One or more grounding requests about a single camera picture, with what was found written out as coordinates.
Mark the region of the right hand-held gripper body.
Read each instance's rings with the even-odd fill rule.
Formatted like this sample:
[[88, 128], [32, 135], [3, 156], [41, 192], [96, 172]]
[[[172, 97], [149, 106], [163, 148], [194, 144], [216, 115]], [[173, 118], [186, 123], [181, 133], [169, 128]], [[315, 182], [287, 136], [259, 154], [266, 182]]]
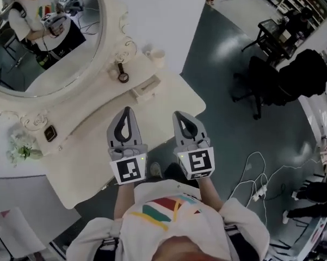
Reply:
[[210, 177], [215, 170], [214, 149], [210, 139], [176, 139], [174, 154], [187, 180]]

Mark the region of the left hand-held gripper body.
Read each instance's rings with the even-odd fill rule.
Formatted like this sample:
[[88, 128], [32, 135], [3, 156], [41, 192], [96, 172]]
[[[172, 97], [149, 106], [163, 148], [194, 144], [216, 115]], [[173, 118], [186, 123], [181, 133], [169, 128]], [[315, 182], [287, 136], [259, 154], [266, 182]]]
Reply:
[[112, 160], [109, 164], [119, 185], [146, 179], [147, 149], [146, 144], [141, 144], [108, 150]]

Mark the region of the cream dressing table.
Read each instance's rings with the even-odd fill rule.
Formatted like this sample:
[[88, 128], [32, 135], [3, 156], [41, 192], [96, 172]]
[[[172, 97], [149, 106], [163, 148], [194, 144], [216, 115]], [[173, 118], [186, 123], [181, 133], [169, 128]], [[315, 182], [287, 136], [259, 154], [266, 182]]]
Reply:
[[[33, 135], [43, 153], [47, 178], [67, 209], [95, 196], [113, 178], [106, 131], [124, 107], [135, 112], [143, 142], [153, 149], [173, 137], [171, 116], [181, 110], [198, 115], [203, 99], [177, 73], [159, 69], [138, 52], [124, 65], [125, 84], [115, 79], [114, 65], [93, 60], [82, 66], [65, 88], [41, 97], [8, 96], [1, 115], [14, 117]], [[137, 103], [131, 89], [156, 75], [159, 93]], [[44, 130], [53, 125], [57, 137], [47, 142]]]

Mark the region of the small cream drawer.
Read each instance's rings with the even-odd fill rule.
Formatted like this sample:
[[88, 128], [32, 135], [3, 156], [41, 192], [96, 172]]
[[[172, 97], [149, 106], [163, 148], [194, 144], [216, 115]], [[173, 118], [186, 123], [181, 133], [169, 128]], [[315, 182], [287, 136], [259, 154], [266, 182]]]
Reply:
[[146, 101], [154, 98], [159, 93], [159, 89], [161, 87], [161, 80], [154, 74], [153, 76], [151, 76], [148, 80], [146, 80], [144, 82], [147, 82], [147, 81], [149, 81], [149, 82], [155, 81], [156, 86], [153, 88], [150, 88], [150, 89], [146, 89], [144, 92], [139, 90], [139, 86], [141, 84], [139, 84], [135, 88], [131, 89], [131, 94], [138, 104], [146, 102]]

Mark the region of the person's left forearm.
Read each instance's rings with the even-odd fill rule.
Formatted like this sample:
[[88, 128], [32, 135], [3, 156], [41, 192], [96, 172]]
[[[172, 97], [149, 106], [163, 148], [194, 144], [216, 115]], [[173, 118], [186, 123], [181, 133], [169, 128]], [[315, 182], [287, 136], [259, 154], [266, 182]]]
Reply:
[[134, 204], [134, 183], [120, 185], [115, 202], [114, 220], [121, 219]]

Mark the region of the person's right forearm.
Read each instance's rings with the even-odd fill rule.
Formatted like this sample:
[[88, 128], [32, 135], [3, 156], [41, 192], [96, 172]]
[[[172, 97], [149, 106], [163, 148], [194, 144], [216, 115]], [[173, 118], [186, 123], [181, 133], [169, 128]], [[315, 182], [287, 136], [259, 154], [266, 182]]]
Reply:
[[224, 205], [215, 186], [210, 178], [200, 178], [197, 180], [202, 202], [219, 212]]

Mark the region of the person's dark trousers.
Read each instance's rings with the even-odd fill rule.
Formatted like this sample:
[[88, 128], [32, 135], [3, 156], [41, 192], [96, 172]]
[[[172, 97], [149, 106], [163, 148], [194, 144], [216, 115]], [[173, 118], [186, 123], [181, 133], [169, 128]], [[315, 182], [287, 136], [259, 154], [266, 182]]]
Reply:
[[172, 179], [179, 183], [198, 188], [197, 180], [187, 180], [180, 165], [178, 163], [171, 163], [163, 173], [164, 179]]

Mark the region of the person's grey shoe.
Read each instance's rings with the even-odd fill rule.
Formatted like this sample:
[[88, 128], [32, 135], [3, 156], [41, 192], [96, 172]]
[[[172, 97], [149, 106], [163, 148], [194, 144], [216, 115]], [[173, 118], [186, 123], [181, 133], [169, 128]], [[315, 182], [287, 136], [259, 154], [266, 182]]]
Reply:
[[157, 162], [150, 165], [150, 175], [154, 178], [163, 178], [161, 166]]

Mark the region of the thin dark hairpin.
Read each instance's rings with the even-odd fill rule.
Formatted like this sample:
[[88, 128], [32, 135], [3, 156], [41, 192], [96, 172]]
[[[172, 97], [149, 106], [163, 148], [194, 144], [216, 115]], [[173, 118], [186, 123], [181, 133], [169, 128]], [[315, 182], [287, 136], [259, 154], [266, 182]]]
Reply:
[[144, 92], [146, 89], [150, 89], [156, 86], [156, 82], [155, 81], [147, 81], [147, 82], [143, 82], [140, 86], [139, 86], [139, 90]]

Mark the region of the round makeup compact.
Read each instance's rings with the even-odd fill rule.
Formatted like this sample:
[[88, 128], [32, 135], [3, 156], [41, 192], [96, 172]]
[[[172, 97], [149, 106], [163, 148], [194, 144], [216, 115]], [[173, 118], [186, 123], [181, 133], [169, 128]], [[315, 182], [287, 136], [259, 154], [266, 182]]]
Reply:
[[122, 63], [117, 63], [117, 65], [118, 65], [118, 69], [119, 69], [118, 80], [119, 80], [121, 83], [127, 83], [127, 82], [129, 81], [129, 75], [128, 75], [128, 73], [125, 72]]

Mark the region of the small black box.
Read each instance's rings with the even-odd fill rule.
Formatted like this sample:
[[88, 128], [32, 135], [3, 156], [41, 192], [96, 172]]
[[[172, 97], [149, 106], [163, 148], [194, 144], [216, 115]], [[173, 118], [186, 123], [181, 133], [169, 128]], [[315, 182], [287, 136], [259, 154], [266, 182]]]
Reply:
[[49, 125], [45, 130], [44, 130], [44, 136], [47, 140], [47, 142], [52, 142], [56, 137], [57, 137], [57, 131], [53, 125]]

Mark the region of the person's white printed shirt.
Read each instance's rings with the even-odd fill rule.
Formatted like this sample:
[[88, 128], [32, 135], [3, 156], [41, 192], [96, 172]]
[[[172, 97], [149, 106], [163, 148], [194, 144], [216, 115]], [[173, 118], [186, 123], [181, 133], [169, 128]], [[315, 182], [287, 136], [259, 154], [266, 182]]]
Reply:
[[180, 261], [263, 261], [268, 252], [266, 226], [235, 198], [217, 212], [202, 202], [199, 188], [172, 179], [139, 184], [134, 197], [121, 219], [89, 221], [67, 261], [155, 261], [159, 246], [180, 236], [200, 248]]

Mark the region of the white power strip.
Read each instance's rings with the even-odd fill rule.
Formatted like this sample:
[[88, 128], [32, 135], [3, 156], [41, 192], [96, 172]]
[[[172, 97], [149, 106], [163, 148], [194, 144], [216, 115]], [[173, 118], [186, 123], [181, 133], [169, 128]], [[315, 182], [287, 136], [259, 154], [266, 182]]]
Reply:
[[252, 196], [252, 200], [254, 202], [258, 201], [259, 199], [263, 198], [266, 195], [267, 192], [267, 186], [263, 185], [261, 188], [255, 192], [255, 194]]

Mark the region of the white mug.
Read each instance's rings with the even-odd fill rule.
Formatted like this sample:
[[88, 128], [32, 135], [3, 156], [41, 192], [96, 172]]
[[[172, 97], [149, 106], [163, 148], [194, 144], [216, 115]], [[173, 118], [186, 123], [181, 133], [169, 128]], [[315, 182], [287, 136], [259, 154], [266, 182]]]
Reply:
[[151, 51], [151, 58], [153, 63], [159, 68], [162, 69], [165, 65], [165, 51], [162, 49], [153, 49]]

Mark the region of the white flower bouquet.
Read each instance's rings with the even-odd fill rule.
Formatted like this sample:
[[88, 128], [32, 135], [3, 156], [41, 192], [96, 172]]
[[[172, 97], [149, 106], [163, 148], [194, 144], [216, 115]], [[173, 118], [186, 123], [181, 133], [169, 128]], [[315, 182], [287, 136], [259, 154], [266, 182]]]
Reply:
[[9, 149], [6, 152], [8, 161], [14, 167], [27, 159], [38, 160], [43, 157], [43, 153], [32, 135], [21, 129], [12, 131], [9, 136]]

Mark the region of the round ornate white-framed mirror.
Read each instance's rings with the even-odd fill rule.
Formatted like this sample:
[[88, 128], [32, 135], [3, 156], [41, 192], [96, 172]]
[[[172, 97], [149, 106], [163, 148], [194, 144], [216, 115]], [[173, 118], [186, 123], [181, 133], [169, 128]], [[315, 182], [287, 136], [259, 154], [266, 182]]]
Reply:
[[0, 113], [8, 96], [53, 94], [93, 60], [115, 71], [126, 13], [120, 0], [0, 0]]

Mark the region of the black table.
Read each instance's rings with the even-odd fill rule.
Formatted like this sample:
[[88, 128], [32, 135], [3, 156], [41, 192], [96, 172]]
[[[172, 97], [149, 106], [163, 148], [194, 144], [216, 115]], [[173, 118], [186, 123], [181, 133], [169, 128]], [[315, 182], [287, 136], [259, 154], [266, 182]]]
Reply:
[[268, 56], [266, 62], [272, 67], [276, 67], [285, 59], [290, 59], [296, 46], [280, 40], [280, 35], [284, 30], [272, 19], [262, 21], [258, 24], [259, 33], [255, 41], [241, 49], [244, 52], [247, 48], [258, 45], [259, 48]]

